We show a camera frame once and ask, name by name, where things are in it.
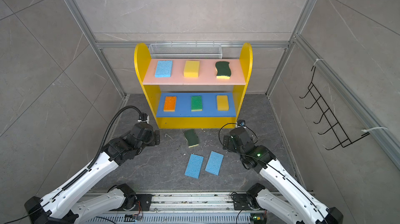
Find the orange sponge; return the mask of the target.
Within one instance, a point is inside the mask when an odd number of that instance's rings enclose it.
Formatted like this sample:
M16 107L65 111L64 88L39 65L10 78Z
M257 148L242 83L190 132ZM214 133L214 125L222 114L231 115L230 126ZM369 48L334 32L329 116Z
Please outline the orange sponge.
M166 96L164 101L164 112L175 112L176 110L177 97L176 96Z

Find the yellow sponge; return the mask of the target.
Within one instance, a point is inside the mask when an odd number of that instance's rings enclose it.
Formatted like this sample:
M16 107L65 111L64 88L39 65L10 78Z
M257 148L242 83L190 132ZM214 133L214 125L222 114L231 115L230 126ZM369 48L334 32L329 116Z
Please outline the yellow sponge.
M227 95L217 96L217 110L218 111L229 111L229 100Z
M185 78L198 78L200 70L200 61L187 60L184 66L183 75Z

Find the bright green sponge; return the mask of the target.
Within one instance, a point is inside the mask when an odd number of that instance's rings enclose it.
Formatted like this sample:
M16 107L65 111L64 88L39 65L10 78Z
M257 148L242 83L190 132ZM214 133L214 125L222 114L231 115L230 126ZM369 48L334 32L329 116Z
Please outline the bright green sponge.
M203 110L202 96L200 95L191 96L191 111L202 111L202 110Z

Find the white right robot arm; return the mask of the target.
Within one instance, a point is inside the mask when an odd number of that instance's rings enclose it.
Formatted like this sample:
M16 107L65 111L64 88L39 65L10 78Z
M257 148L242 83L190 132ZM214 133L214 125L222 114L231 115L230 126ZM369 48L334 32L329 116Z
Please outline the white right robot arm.
M256 183L246 192L250 208L273 213L287 224L341 224L344 216L336 207L328 207L302 187L268 148L257 145L245 127L238 126L219 138L223 149L239 155L247 170L255 170L271 183L282 198Z

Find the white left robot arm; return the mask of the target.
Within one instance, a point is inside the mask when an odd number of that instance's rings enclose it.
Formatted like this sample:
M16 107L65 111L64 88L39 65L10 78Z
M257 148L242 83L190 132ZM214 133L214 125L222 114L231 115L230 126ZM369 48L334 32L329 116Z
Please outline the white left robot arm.
M110 192L81 201L81 198L101 179L127 160L134 159L145 147L160 143L160 132L141 122L132 130L110 140L93 159L73 178L42 198L34 196L25 203L28 217L33 224L80 224L106 211L135 206L136 194L121 184Z

